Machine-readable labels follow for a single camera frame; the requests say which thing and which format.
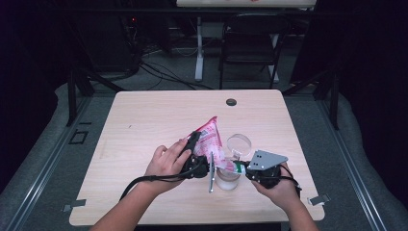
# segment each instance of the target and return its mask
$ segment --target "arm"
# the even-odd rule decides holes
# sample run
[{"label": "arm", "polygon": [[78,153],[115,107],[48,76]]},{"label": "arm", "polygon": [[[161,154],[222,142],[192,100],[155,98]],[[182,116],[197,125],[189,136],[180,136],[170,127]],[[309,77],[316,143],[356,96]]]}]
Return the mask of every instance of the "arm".
[{"label": "arm", "polygon": [[[180,173],[183,164],[191,154],[190,150],[186,150],[178,157],[186,144],[187,139],[182,139],[169,149],[165,146],[159,146],[144,175],[173,175]],[[138,183],[90,230],[134,230],[153,200],[159,194],[177,187],[181,182],[143,181]]]},{"label": "arm", "polygon": [[[290,176],[290,174],[281,167],[283,176]],[[300,201],[297,196],[293,182],[289,180],[281,180],[278,185],[270,190],[267,190],[258,182],[252,181],[257,191],[268,197],[274,204],[279,206],[289,219],[289,224],[293,231],[298,230],[318,230],[315,222],[307,211],[306,206]]]}]

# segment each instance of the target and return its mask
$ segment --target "person's right hand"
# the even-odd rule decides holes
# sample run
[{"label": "person's right hand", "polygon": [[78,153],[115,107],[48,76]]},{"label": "person's right hand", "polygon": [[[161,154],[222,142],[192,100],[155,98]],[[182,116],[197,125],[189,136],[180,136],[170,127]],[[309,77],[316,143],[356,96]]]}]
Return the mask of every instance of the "person's right hand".
[{"label": "person's right hand", "polygon": [[[289,169],[288,164],[283,163],[281,165]],[[281,175],[291,177],[283,167],[281,167]],[[283,179],[279,184],[269,190],[256,181],[251,182],[259,193],[268,197],[275,205],[279,206],[285,212],[288,212],[290,209],[295,209],[295,207],[301,203],[294,187],[294,183],[290,180]]]}]

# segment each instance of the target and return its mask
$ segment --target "gray carpet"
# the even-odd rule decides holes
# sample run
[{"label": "gray carpet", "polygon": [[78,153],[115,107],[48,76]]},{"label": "gray carpet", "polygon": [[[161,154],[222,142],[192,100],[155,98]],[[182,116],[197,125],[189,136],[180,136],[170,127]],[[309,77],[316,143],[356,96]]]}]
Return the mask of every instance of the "gray carpet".
[{"label": "gray carpet", "polygon": [[[279,90],[285,90],[290,86],[289,78],[299,45],[297,38],[292,38],[287,42],[278,68],[280,82],[275,85]],[[193,80],[195,54],[186,56],[192,53],[190,49],[179,51],[183,52],[183,55],[177,50],[173,50],[171,57],[162,52],[156,52],[145,56],[143,60],[161,71],[166,71],[164,66],[182,80],[196,84]],[[211,43],[206,47],[204,80],[199,83],[213,89],[218,86],[217,51],[217,46],[212,46]],[[268,73],[258,73],[258,70],[259,68],[233,67],[229,77],[238,76],[234,73],[244,73],[243,76],[251,75],[254,76],[254,80],[263,82],[227,82],[225,87],[228,89],[266,89],[268,84],[265,83],[265,80],[268,78]],[[127,90],[189,90],[191,88],[189,85],[178,82],[161,81],[160,78],[153,77],[143,69],[131,78],[115,81],[115,83]],[[92,84],[97,93],[89,100],[88,106],[74,124],[69,137],[72,136],[75,129],[78,129],[78,132],[87,131],[88,135],[83,144],[68,144],[69,141],[66,141],[61,148],[61,158],[39,194],[37,203],[27,213],[28,216],[21,221],[22,230],[88,230],[87,227],[71,226],[68,222],[70,212],[62,212],[62,207],[76,199],[115,96],[111,90],[101,84],[96,82]],[[306,88],[297,95],[287,96],[285,100],[318,193],[328,193],[332,198],[324,205],[326,215],[324,220],[318,222],[318,226],[321,230],[372,230],[360,198],[345,173],[341,150],[331,134],[330,125],[325,121],[327,115],[321,111],[319,102],[315,101],[310,94],[313,87]],[[24,196],[45,165],[48,156],[52,154],[56,143],[67,131],[67,128],[64,127],[67,122],[66,86],[59,88],[57,94],[60,103],[53,119],[14,179],[1,194],[1,230],[8,227]],[[82,102],[88,102],[81,95],[78,95],[78,98],[80,101],[82,99]],[[370,166],[361,145],[358,124],[343,97],[340,99],[339,125],[341,128],[339,133],[352,154],[362,178],[367,183],[372,200],[385,226],[388,230],[408,230],[408,213],[386,190],[380,177]],[[282,230],[288,230],[287,223],[283,224]]]}]

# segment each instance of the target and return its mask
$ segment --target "hand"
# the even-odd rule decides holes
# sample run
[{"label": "hand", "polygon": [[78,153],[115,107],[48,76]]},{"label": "hand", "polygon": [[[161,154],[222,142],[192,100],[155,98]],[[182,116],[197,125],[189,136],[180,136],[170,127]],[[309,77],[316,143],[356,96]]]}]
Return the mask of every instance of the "hand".
[{"label": "hand", "polygon": [[[283,163],[281,165],[289,169],[288,164]],[[281,175],[291,177],[283,167],[281,167]],[[268,197],[275,205],[279,206],[285,212],[288,212],[290,209],[293,209],[293,207],[296,207],[301,203],[296,189],[294,188],[294,183],[290,180],[281,180],[279,184],[269,190],[256,181],[251,182],[259,193]]]},{"label": "hand", "polygon": [[[154,152],[153,158],[150,161],[144,175],[174,175],[178,174],[183,167],[183,164],[191,155],[191,150],[184,151],[179,157],[180,152],[187,144],[187,139],[179,140],[170,148],[159,146]],[[168,179],[168,181],[143,181],[140,185],[144,185],[150,193],[157,196],[161,193],[167,192],[181,184],[182,180],[178,178]]]}]

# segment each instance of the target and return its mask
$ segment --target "wooden table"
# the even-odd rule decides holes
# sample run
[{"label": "wooden table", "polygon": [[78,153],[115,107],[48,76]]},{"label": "wooden table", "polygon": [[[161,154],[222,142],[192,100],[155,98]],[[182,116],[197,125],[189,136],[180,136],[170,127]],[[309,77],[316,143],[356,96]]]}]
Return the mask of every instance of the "wooden table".
[{"label": "wooden table", "polygon": [[[234,98],[236,106],[226,100]],[[278,90],[124,91],[116,95],[77,197],[86,205],[73,208],[72,225],[93,225],[119,200],[123,190],[142,176],[157,146],[167,147],[217,116],[226,141],[236,133],[248,136],[253,150],[289,158],[301,185],[301,200],[314,220],[324,217],[321,206],[307,203],[318,195],[296,132]],[[285,213],[259,194],[246,177],[233,191],[217,184],[208,193],[209,175],[191,179],[160,195],[140,224],[216,224],[288,220]]]},{"label": "wooden table", "polygon": [[[181,8],[313,8],[317,0],[177,0],[177,7]],[[202,47],[202,22],[197,18],[197,62],[195,65],[195,81],[203,79],[203,47]],[[269,66],[270,74],[274,66]],[[277,74],[274,82],[279,81]]]}]

